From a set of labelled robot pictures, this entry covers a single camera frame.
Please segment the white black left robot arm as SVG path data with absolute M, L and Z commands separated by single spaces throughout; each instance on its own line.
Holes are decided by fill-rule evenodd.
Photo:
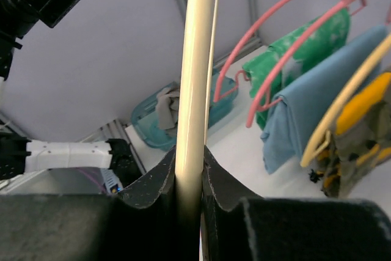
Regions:
M 1 0 L 1 84 L 7 81 L 15 50 L 38 22 L 54 28 L 80 0 Z M 131 141 L 119 138 L 98 142 L 47 142 L 29 139 L 17 132 L 1 132 L 1 180 L 53 169 L 86 167 L 109 170 L 115 182 L 100 186 L 117 193 L 145 172 Z

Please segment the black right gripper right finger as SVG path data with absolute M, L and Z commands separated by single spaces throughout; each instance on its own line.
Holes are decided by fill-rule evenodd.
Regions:
M 210 260 L 389 260 L 390 219 L 367 200 L 264 198 L 205 149 Z

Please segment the grey trousers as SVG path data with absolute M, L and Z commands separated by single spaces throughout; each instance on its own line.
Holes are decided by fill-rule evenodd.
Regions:
M 158 126 L 161 130 L 176 129 L 180 102 L 180 88 L 178 85 L 163 88 L 156 95 L 155 111 L 158 116 Z

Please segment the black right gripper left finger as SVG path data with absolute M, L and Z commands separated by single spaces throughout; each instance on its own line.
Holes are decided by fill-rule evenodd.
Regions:
M 174 158 L 116 196 L 2 196 L 1 259 L 174 260 Z

